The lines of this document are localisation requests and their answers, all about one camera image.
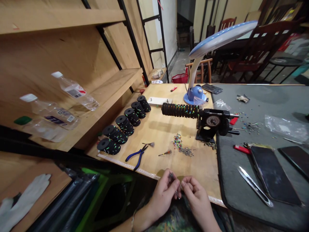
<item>green bottle cap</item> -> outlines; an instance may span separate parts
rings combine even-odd
[[[14,123],[18,125],[26,125],[28,122],[32,121],[32,118],[29,118],[28,116],[22,116],[14,121]]]

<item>clear plastic bag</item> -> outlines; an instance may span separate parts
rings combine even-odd
[[[198,105],[201,110],[207,108],[208,105],[208,102],[203,101],[201,98],[198,98],[196,96],[194,96],[193,103],[194,105]]]
[[[230,108],[229,105],[227,105],[224,101],[222,101],[221,99],[217,100],[214,104],[213,104],[213,108],[216,110],[227,110],[230,111],[232,108]]]
[[[265,126],[269,128],[271,132],[295,138],[300,142],[309,139],[306,126],[299,122],[265,115]]]

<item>bottle label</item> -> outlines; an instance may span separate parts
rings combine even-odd
[[[68,122],[72,122],[75,119],[73,114],[63,108],[59,108],[57,114],[66,116]]]
[[[64,121],[61,121],[60,119],[57,119],[54,116],[46,116],[44,118],[46,118],[47,120],[49,120],[49,121],[51,121],[51,122],[53,122],[53,123],[55,123],[57,125],[62,125],[62,126],[66,125],[66,123]]]
[[[80,85],[77,85],[74,89],[67,90],[66,92],[74,98],[82,97],[87,93]]]

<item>hand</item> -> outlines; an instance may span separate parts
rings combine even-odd
[[[153,213],[154,221],[162,217],[171,205],[172,198],[181,198],[180,181],[172,170],[166,169],[155,187],[154,194],[147,206]]]
[[[206,190],[192,176],[183,178],[181,182],[192,213],[203,231],[221,231],[212,213],[211,204]]]

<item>black smartphone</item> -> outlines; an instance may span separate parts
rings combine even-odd
[[[309,181],[309,154],[298,146],[279,148],[278,151]]]
[[[218,94],[223,90],[217,86],[213,86],[210,84],[204,84],[201,86],[201,88],[207,90],[208,92],[214,93],[214,94]]]
[[[252,146],[254,165],[267,194],[274,200],[301,206],[296,191],[273,150]]]

